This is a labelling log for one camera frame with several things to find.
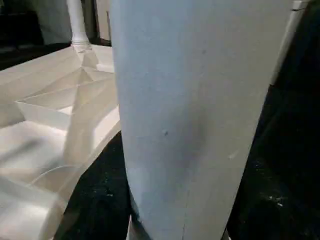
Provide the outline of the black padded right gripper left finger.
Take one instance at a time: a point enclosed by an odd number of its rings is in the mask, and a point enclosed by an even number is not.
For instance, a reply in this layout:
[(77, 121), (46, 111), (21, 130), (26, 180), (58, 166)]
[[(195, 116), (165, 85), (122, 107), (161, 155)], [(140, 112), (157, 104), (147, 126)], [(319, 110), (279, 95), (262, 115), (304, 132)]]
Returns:
[(119, 131), (79, 178), (55, 240), (124, 240), (132, 213)]

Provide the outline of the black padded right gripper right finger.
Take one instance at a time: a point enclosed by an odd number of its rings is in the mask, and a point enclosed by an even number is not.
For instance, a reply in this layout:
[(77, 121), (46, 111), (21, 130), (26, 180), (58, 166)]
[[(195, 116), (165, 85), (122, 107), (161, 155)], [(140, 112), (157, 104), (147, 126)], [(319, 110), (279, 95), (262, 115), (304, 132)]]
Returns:
[(295, 197), (251, 150), (226, 230), (233, 240), (318, 240), (320, 213)]

